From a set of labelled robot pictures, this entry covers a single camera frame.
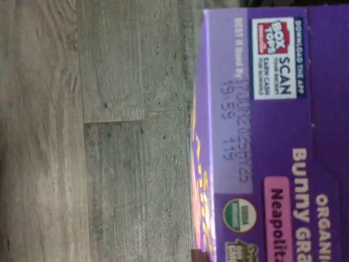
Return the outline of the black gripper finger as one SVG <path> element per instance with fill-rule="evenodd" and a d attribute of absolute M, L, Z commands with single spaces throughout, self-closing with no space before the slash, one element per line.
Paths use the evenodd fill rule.
<path fill-rule="evenodd" d="M 208 254 L 200 249 L 191 249 L 192 262 L 209 262 Z"/>

